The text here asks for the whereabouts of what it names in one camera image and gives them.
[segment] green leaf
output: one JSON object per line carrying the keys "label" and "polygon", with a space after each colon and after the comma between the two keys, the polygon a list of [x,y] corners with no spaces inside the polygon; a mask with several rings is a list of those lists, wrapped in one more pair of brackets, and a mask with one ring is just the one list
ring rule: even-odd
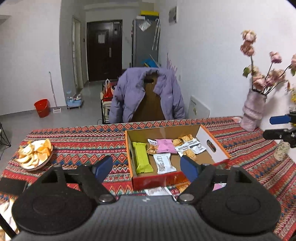
{"label": "green leaf", "polygon": [[244,68],[244,72],[243,72],[243,76],[245,76],[246,78],[248,77],[248,75],[249,75],[249,73],[250,73],[250,70],[249,70],[249,68],[248,67],[245,67]]}

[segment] green snack bar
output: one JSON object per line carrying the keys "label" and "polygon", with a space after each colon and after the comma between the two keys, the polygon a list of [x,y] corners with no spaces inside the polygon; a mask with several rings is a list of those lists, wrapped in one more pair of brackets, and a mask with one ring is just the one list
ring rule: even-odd
{"label": "green snack bar", "polygon": [[136,150],[137,174],[154,172],[153,167],[149,164],[146,146],[146,143],[133,142],[133,147]]}

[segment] blue object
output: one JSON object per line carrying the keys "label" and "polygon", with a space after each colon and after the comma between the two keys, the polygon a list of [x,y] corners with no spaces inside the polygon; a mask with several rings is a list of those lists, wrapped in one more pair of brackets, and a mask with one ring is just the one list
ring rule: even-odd
{"label": "blue object", "polygon": [[68,107],[79,107],[82,104],[82,100],[73,100],[73,101],[67,101]]}
{"label": "blue object", "polygon": [[96,179],[102,183],[113,168],[113,158],[106,156],[97,164],[93,165],[91,172],[95,175]]}
{"label": "blue object", "polygon": [[288,115],[273,116],[269,119],[269,123],[272,125],[285,124],[291,122],[291,117]]}
{"label": "blue object", "polygon": [[152,59],[145,59],[142,63],[147,64],[150,68],[158,68],[158,66]]}
{"label": "blue object", "polygon": [[187,156],[181,157],[180,167],[190,182],[193,182],[201,172],[201,166]]}

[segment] door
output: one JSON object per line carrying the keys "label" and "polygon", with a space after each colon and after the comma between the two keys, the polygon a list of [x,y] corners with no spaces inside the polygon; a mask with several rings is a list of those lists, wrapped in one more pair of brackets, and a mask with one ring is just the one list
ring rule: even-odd
{"label": "door", "polygon": [[89,81],[117,79],[122,71],[122,20],[87,23]]}
{"label": "door", "polygon": [[139,25],[142,24],[144,20],[134,20],[133,22],[133,55],[132,55],[132,63],[133,67],[142,67],[143,62],[146,59],[152,58],[155,61],[158,61],[158,46],[156,50],[156,39],[155,39],[155,46],[152,50],[154,36],[155,36],[155,29],[156,29],[156,22],[150,21],[151,26],[145,30],[144,32],[140,29]]}

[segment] refrigerator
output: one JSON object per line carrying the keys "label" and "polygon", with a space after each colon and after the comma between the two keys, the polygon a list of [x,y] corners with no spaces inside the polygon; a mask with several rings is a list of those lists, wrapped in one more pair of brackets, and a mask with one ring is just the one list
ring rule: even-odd
{"label": "refrigerator", "polygon": [[158,46],[157,50],[156,39],[155,45],[152,50],[153,40],[155,35],[155,29],[157,23],[153,20],[150,20],[151,26],[142,31],[139,27],[145,20],[134,19],[133,20],[133,28],[132,28],[132,67],[143,67],[144,61],[146,59],[151,59],[150,55],[153,57],[155,61],[158,61]]}

